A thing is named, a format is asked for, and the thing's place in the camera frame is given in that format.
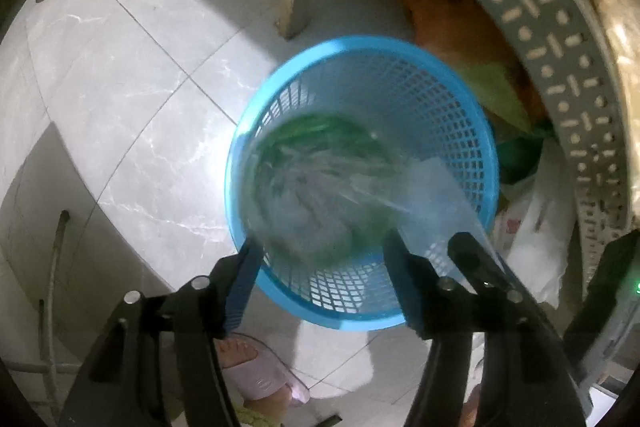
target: pink slipper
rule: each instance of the pink slipper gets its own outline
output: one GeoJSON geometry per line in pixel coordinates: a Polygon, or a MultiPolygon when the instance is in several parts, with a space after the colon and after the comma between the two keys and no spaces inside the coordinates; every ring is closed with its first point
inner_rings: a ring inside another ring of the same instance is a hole
{"type": "Polygon", "coordinates": [[[260,400],[279,390],[283,385],[291,388],[291,397],[299,403],[309,401],[309,390],[282,360],[265,344],[240,333],[230,338],[246,342],[258,351],[253,360],[227,367],[222,373],[238,388],[245,400],[260,400]]]}

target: metal screw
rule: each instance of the metal screw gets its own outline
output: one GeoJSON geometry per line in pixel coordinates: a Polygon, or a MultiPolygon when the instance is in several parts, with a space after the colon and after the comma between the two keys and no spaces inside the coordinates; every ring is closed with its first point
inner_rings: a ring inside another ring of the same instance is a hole
{"type": "Polygon", "coordinates": [[[204,288],[209,286],[209,277],[206,275],[199,275],[191,281],[191,286],[194,290],[204,290],[204,288]]]}
{"type": "Polygon", "coordinates": [[[451,277],[440,277],[437,284],[438,288],[444,292],[450,292],[456,289],[456,282],[451,277]]]}
{"type": "Polygon", "coordinates": [[[517,290],[509,290],[507,292],[507,298],[514,304],[520,304],[522,302],[522,294],[517,290]]]}
{"type": "Polygon", "coordinates": [[[140,300],[140,297],[142,297],[142,295],[140,295],[140,292],[137,290],[131,290],[130,292],[127,292],[124,296],[124,301],[127,304],[135,304],[136,302],[138,302],[140,300]]]}

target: metal pipe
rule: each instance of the metal pipe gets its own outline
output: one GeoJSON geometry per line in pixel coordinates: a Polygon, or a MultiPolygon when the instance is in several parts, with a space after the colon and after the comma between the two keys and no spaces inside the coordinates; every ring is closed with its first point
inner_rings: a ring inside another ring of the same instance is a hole
{"type": "MultiPolygon", "coordinates": [[[[5,367],[9,371],[17,371],[20,373],[41,373],[45,374],[49,370],[49,365],[44,362],[14,362],[12,360],[3,360],[5,367]]],[[[56,365],[56,371],[60,375],[76,375],[80,371],[79,363],[59,363],[56,365]]]]}
{"type": "Polygon", "coordinates": [[[69,213],[63,210],[60,213],[58,227],[56,228],[56,237],[53,240],[53,248],[51,251],[51,266],[49,269],[49,285],[47,286],[47,300],[45,302],[46,320],[45,320],[45,337],[47,347],[47,359],[45,363],[48,371],[43,374],[44,387],[47,393],[47,400],[50,402],[51,413],[56,420],[60,417],[60,398],[58,392],[58,371],[56,367],[56,354],[54,350],[53,338],[53,299],[56,287],[56,275],[58,272],[58,261],[60,259],[60,251],[65,238],[65,228],[69,221],[69,213]]]}

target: gray perforated rack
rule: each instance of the gray perforated rack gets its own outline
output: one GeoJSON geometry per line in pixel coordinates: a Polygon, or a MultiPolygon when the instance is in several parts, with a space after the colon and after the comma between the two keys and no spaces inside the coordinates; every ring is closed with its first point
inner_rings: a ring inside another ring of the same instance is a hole
{"type": "Polygon", "coordinates": [[[630,227],[626,116],[589,0],[478,0],[538,88],[575,173],[585,287],[604,246],[630,227]]]}

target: blue plastic basket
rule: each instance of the blue plastic basket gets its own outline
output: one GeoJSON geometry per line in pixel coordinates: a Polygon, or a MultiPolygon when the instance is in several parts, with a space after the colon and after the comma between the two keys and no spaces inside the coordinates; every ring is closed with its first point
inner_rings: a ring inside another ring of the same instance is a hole
{"type": "MultiPolygon", "coordinates": [[[[226,164],[225,211],[236,248],[245,233],[238,213],[243,153],[263,129],[312,106],[374,123],[408,155],[440,156],[485,229],[498,199],[498,162],[489,124],[463,81],[437,58],[395,39],[345,37],[292,58],[265,81],[238,123],[226,164]]],[[[308,271],[267,253],[258,286],[309,322],[370,331],[404,322],[382,254],[359,264],[308,271]]]]}

